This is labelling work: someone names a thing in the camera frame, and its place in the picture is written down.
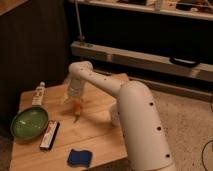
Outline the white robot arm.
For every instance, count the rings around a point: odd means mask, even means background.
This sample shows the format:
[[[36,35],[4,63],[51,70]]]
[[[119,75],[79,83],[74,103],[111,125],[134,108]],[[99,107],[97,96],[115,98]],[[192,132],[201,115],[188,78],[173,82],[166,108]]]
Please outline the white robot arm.
[[[125,147],[133,171],[177,171],[153,95],[142,82],[96,73],[89,61],[69,65],[67,94],[83,94],[89,82],[116,99]]]

